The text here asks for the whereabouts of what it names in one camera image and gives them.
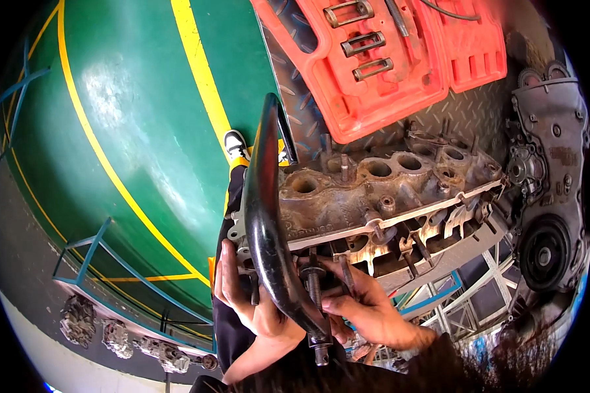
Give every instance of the green floor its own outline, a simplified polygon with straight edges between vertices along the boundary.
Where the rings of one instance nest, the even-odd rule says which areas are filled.
[[[142,275],[183,278],[191,273],[189,266],[196,269],[202,277],[156,283],[211,317],[207,259],[216,249],[228,184],[228,161],[217,135],[228,123],[252,142],[264,96],[277,88],[248,1],[192,0],[199,39],[197,29],[179,19],[188,15],[188,3],[67,0],[63,8],[61,1],[30,57],[32,72],[44,67],[50,72],[26,92],[15,154],[7,160],[59,248],[66,240],[94,235],[110,216],[104,239]],[[30,43],[55,7],[49,4],[32,22]],[[201,68],[201,48],[184,50],[184,32],[187,43],[202,43],[216,90]],[[62,38],[80,104],[69,91]],[[14,49],[4,89],[17,81],[22,52],[23,47]],[[198,68],[191,69],[193,62]],[[219,105],[214,98],[224,114],[213,111]],[[4,117],[11,122],[14,106],[9,107],[8,99]],[[96,257],[92,266],[107,278],[130,276],[110,258]],[[142,283],[113,285],[138,302],[151,302]]]

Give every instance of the black curved handle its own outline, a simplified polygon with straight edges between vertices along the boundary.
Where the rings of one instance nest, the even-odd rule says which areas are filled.
[[[299,280],[280,222],[277,132],[281,118],[284,117],[277,96],[268,93],[243,190],[247,242],[260,282],[277,308],[313,336],[329,336],[330,324]]]

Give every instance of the red plastic tool case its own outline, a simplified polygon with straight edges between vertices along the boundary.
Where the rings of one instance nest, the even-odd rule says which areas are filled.
[[[420,0],[396,0],[409,32],[408,37],[402,37],[384,0],[364,2],[373,17],[335,28],[324,9],[346,4],[331,10],[335,20],[342,22],[358,16],[356,6],[363,5],[356,1],[297,0],[318,39],[316,49],[307,53],[293,41],[267,0],[251,0],[263,24],[301,73],[337,143],[352,142],[444,99],[449,86],[461,92],[504,77],[503,32],[483,1],[436,2],[451,12],[481,15],[480,21],[461,21]],[[384,37],[384,44],[379,42],[378,47],[355,55],[344,50],[342,43],[345,46],[347,41],[370,33],[378,41]],[[347,47],[358,51],[361,44]],[[376,66],[367,66],[376,60]],[[359,81],[359,72],[380,71],[390,64],[392,69]]]

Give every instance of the white sneaker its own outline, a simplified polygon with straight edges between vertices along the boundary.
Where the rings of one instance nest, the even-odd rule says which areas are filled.
[[[247,161],[251,160],[251,156],[247,151],[245,139],[237,130],[229,130],[223,137],[225,143],[225,151],[229,155],[229,161],[242,157]]]

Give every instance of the white wall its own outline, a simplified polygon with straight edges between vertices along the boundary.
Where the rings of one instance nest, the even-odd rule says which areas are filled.
[[[0,291],[0,300],[24,351],[44,380],[63,393],[164,393],[164,382],[135,377],[101,366],[48,337],[15,308]],[[172,393],[188,393],[190,385],[171,384]]]

